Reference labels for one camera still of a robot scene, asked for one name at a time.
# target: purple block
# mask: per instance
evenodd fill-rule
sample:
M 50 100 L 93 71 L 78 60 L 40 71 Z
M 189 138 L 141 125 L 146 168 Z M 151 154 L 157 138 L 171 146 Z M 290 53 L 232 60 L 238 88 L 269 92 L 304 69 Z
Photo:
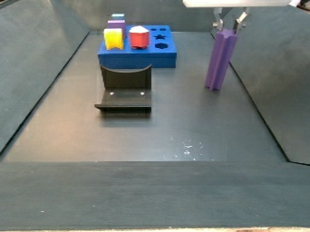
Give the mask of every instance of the purple block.
M 122 28 L 123 38 L 126 37 L 126 22 L 125 22 L 125 20 L 109 20 L 109 28 Z
M 206 87 L 210 90 L 221 90 L 226 77 L 226 70 L 230 62 L 234 48 L 238 41 L 236 30 L 217 32 L 216 44 L 213 47 L 213 56 L 210 60 L 209 73 L 206 78 Z

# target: gray wall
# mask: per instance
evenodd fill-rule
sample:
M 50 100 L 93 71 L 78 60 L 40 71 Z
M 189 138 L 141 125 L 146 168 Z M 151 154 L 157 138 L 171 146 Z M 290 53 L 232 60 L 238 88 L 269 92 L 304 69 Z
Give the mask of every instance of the gray wall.
M 89 29 L 55 0 L 0 9 L 0 150 L 55 81 Z
M 226 16 L 240 14 L 234 9 Z M 232 64 L 278 143 L 310 164 L 310 15 L 290 6 L 253 8 Z
M 19 0 L 6 0 L 4 2 L 0 2 L 0 9 L 7 7 L 8 5 L 14 4 Z
M 210 32 L 213 29 L 214 10 L 189 9 L 182 0 L 59 1 L 81 16 L 91 30 L 103 30 L 113 13 L 126 13 L 129 24 L 169 24 L 178 32 Z

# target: yellow block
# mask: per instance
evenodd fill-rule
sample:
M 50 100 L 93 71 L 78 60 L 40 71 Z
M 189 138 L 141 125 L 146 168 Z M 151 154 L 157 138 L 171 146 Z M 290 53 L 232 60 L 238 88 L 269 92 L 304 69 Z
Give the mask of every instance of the yellow block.
M 113 48 L 123 49 L 123 30 L 122 28 L 107 28 L 103 31 L 107 50 Z

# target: red block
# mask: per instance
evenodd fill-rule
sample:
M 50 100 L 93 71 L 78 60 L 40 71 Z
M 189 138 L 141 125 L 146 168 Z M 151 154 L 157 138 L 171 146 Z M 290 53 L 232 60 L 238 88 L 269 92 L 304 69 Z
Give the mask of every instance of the red block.
M 135 26 L 130 30 L 131 47 L 147 48 L 150 44 L 150 33 L 149 29 L 143 26 Z

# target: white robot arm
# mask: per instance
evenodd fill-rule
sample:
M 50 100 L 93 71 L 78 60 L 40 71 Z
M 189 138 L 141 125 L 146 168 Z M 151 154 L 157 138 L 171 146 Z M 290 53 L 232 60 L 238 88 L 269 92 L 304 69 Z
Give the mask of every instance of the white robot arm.
M 292 0 L 183 0 L 186 7 L 285 6 Z

